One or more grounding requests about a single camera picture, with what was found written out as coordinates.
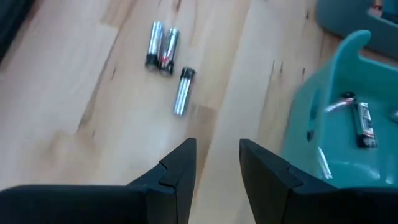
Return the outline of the teal green plastic bin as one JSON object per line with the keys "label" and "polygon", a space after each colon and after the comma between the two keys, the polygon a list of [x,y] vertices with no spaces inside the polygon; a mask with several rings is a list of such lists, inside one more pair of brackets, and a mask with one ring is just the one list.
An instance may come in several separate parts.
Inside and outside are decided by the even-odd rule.
{"label": "teal green plastic bin", "polygon": [[[282,157],[318,178],[318,147],[335,187],[398,188],[398,68],[362,57],[371,39],[367,30],[353,32],[332,58],[295,93],[290,107]],[[369,105],[377,148],[359,148],[354,103],[329,113],[324,109],[344,92]]]}

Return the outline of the silver black Energizer battery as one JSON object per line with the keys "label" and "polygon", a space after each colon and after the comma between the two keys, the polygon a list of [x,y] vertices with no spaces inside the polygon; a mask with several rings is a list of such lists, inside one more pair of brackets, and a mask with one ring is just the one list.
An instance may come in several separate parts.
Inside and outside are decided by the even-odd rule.
{"label": "silver black Energizer battery", "polygon": [[195,74],[196,71],[192,68],[183,67],[182,69],[173,107],[173,114],[177,116],[183,116],[187,110]]}
{"label": "silver black Energizer battery", "polygon": [[180,31],[173,27],[165,33],[162,51],[159,59],[159,71],[161,74],[171,76],[174,72],[175,55],[178,46]]}
{"label": "silver black Energizer battery", "polygon": [[356,101],[356,95],[353,92],[347,91],[340,95],[340,99],[330,105],[328,105],[324,112],[329,113],[335,109],[342,108],[344,106],[348,106]]}
{"label": "silver black Energizer battery", "polygon": [[358,147],[366,149],[377,148],[377,140],[374,135],[368,103],[356,101],[353,106],[353,115]]}
{"label": "silver black Energizer battery", "polygon": [[325,154],[324,154],[323,150],[321,149],[321,147],[318,147],[317,159],[318,159],[318,166],[319,166],[318,178],[325,179],[325,180],[332,179],[333,176],[332,176],[330,167],[328,165],[328,161],[327,161]]}
{"label": "silver black Energizer battery", "polygon": [[155,21],[152,25],[152,30],[149,40],[149,48],[146,55],[145,67],[150,70],[156,70],[159,66],[160,51],[164,33],[164,24],[160,21]]}

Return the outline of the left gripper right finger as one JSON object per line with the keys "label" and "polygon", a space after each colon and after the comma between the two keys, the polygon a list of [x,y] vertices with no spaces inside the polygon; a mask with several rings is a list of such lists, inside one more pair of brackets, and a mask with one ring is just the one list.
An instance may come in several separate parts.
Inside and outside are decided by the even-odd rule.
{"label": "left gripper right finger", "polygon": [[336,188],[250,139],[239,162],[256,224],[398,224],[398,189]]}

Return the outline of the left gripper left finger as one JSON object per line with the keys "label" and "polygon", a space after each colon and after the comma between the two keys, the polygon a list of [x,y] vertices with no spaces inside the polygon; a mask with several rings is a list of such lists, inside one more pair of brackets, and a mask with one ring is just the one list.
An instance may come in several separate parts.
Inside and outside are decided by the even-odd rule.
{"label": "left gripper left finger", "polygon": [[0,191],[0,224],[188,224],[197,141],[127,185],[19,185]]}

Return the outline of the blue grey plastic bin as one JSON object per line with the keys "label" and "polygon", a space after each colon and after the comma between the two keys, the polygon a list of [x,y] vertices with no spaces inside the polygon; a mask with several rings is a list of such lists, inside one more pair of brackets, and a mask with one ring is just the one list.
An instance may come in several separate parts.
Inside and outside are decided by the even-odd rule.
{"label": "blue grey plastic bin", "polygon": [[398,60],[398,0],[381,0],[381,15],[376,0],[317,0],[318,24],[335,35],[346,37],[357,30],[371,32],[367,47]]}

